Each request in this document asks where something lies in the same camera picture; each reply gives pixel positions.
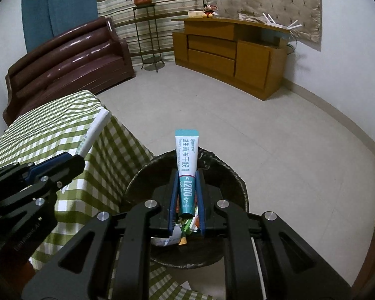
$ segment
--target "wall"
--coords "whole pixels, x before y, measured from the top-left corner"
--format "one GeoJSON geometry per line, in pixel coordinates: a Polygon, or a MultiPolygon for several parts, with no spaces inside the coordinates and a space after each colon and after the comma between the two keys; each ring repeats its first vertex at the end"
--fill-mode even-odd
{"type": "Polygon", "coordinates": [[[5,76],[8,68],[25,54],[21,0],[2,0],[0,2],[0,136],[7,128],[2,116],[8,101],[5,76]]]}
{"type": "Polygon", "coordinates": [[[375,141],[375,2],[322,0],[322,9],[320,51],[299,42],[285,78],[330,103],[375,141]]]}

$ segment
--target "plush toy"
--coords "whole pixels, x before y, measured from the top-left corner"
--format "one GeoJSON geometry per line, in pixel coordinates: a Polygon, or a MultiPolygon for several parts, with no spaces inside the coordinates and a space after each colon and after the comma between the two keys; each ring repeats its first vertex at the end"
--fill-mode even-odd
{"type": "Polygon", "coordinates": [[[217,7],[211,4],[204,5],[203,18],[212,18],[214,17],[214,11],[217,10],[217,7]]]}

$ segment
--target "striped curtain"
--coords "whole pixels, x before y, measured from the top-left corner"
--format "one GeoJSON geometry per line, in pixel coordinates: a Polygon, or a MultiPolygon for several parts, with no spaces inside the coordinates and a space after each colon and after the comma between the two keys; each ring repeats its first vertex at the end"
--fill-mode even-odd
{"type": "MultiPolygon", "coordinates": [[[[172,32],[182,31],[182,21],[171,21],[171,19],[185,16],[188,11],[203,9],[203,0],[153,0],[158,27],[160,51],[163,60],[173,60],[172,32]]],[[[135,65],[141,64],[138,38],[134,23],[133,0],[97,0],[99,16],[110,17],[114,23],[116,32],[120,38],[128,41],[132,62],[135,65]]],[[[147,17],[146,8],[135,11],[137,18],[137,29],[139,31],[140,44],[143,58],[150,56],[151,44],[149,36],[148,19],[150,19],[151,30],[155,29],[153,8],[149,8],[147,17]]],[[[157,49],[157,39],[153,40],[154,48],[157,49]]]]}

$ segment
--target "cabinet top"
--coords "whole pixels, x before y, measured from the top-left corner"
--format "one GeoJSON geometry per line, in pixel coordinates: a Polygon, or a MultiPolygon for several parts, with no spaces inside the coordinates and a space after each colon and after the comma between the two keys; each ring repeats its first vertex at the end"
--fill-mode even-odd
{"type": "Polygon", "coordinates": [[[285,34],[289,34],[290,31],[284,28],[278,28],[270,25],[266,25],[264,23],[256,23],[253,21],[248,20],[239,20],[239,19],[232,19],[232,18],[221,18],[221,17],[214,17],[214,18],[196,18],[196,17],[181,17],[172,19],[173,22],[228,22],[232,24],[239,24],[239,25],[249,25],[253,27],[261,27],[269,30],[275,30],[276,32],[281,32],[285,34]]]}

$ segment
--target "table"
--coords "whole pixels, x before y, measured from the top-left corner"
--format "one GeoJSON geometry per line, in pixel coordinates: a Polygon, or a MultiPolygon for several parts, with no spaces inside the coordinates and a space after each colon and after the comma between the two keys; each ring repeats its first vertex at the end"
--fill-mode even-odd
{"type": "MultiPolygon", "coordinates": [[[[0,167],[14,162],[39,164],[63,152],[74,155],[104,108],[91,92],[81,91],[20,116],[0,137],[0,167]]],[[[58,224],[30,259],[33,267],[41,269],[98,212],[117,213],[129,182],[152,158],[153,154],[111,115],[85,156],[83,173],[64,193],[57,192],[58,224]]],[[[150,269],[151,300],[212,299],[184,289],[161,265],[151,263],[150,269]]]]}
{"type": "Polygon", "coordinates": [[[134,22],[135,22],[137,42],[139,44],[140,57],[141,57],[141,62],[142,62],[141,68],[143,69],[143,67],[144,67],[145,64],[154,64],[155,71],[158,72],[157,63],[158,62],[162,62],[164,64],[164,61],[162,59],[161,51],[160,51],[160,40],[158,38],[158,29],[157,29],[156,8],[155,8],[155,6],[156,6],[155,3],[142,4],[142,5],[134,6],[133,7],[133,19],[134,19],[134,22]],[[149,16],[149,8],[150,7],[153,8],[153,18],[154,18],[154,23],[155,23],[155,35],[157,37],[158,52],[154,51],[152,29],[150,27],[150,16],[149,16]],[[149,35],[150,35],[150,43],[151,43],[150,54],[153,54],[152,57],[149,57],[149,58],[146,58],[146,59],[143,58],[143,54],[142,54],[142,47],[140,45],[139,30],[138,30],[138,21],[136,19],[136,13],[135,13],[135,10],[137,10],[137,9],[143,9],[143,8],[146,9],[147,23],[149,25],[149,35]]]}
{"type": "Polygon", "coordinates": [[[235,86],[261,100],[276,92],[285,69],[290,31],[228,18],[172,19],[175,63],[235,86]]]}

